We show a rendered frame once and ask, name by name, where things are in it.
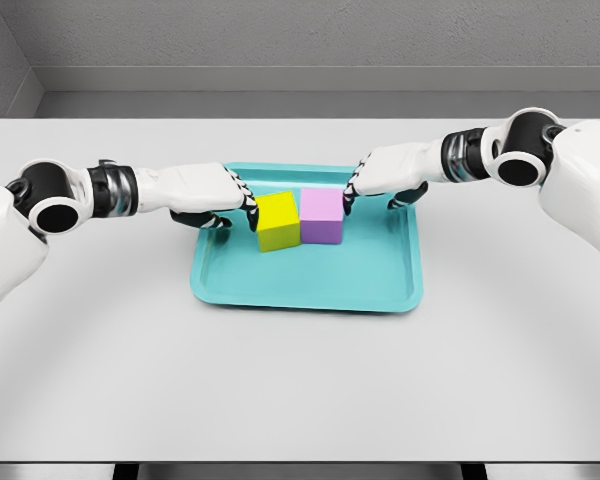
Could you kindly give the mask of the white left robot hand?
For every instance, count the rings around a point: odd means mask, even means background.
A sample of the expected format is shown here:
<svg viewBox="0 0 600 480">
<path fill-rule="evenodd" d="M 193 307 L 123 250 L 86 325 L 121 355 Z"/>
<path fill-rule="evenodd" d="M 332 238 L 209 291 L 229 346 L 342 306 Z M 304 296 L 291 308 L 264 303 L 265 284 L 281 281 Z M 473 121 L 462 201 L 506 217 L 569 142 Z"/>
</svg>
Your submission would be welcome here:
<svg viewBox="0 0 600 480">
<path fill-rule="evenodd" d="M 254 194 L 239 175 L 220 163 L 169 168 L 164 174 L 170 194 L 171 218 L 198 229 L 228 228 L 232 222 L 219 212 L 242 210 L 255 232 L 259 208 Z"/>
</svg>

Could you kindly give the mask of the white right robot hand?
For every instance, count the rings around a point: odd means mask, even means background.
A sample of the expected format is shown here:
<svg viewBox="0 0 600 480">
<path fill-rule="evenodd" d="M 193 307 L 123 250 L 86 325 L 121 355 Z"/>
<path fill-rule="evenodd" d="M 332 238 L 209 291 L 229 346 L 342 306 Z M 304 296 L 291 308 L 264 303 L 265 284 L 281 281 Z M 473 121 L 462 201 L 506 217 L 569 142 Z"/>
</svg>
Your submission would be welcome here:
<svg viewBox="0 0 600 480">
<path fill-rule="evenodd" d="M 343 208 L 351 214 L 357 197 L 393 193 L 387 208 L 396 209 L 418 201 L 428 182 L 420 169 L 421 144 L 405 143 L 375 148 L 353 171 L 343 191 Z"/>
</svg>

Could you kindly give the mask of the purple cube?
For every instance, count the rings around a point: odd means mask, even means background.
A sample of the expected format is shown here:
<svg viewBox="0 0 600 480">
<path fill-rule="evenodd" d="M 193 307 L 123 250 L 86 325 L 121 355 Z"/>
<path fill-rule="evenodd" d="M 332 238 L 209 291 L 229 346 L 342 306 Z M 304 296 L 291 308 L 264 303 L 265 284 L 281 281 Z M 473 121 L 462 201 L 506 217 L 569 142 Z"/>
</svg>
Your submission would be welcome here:
<svg viewBox="0 0 600 480">
<path fill-rule="evenodd" d="M 343 192 L 332 188 L 302 188 L 299 218 L 304 244 L 340 244 L 344 219 Z"/>
</svg>

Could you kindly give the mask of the yellow cube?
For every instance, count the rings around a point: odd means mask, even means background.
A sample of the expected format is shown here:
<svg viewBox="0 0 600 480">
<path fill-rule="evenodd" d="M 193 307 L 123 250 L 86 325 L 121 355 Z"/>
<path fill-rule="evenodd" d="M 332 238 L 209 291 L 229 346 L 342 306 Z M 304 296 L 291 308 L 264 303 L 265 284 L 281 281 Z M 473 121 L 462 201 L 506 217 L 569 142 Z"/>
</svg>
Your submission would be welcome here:
<svg viewBox="0 0 600 480">
<path fill-rule="evenodd" d="M 257 237 L 261 252 L 301 244 L 301 228 L 293 193 L 283 191 L 256 198 L 259 207 Z"/>
</svg>

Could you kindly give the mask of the teal tray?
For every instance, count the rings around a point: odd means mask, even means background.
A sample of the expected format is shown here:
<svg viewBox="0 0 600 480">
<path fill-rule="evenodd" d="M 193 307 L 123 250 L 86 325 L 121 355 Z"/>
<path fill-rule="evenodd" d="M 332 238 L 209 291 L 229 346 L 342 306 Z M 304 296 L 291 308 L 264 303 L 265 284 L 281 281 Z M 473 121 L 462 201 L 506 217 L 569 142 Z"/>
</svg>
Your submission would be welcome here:
<svg viewBox="0 0 600 480">
<path fill-rule="evenodd" d="M 263 253 L 245 215 L 226 230 L 203 230 L 190 274 L 207 303 L 362 312 L 407 312 L 423 295 L 414 206 L 390 210 L 387 195 L 361 197 L 339 245 Z"/>
</svg>

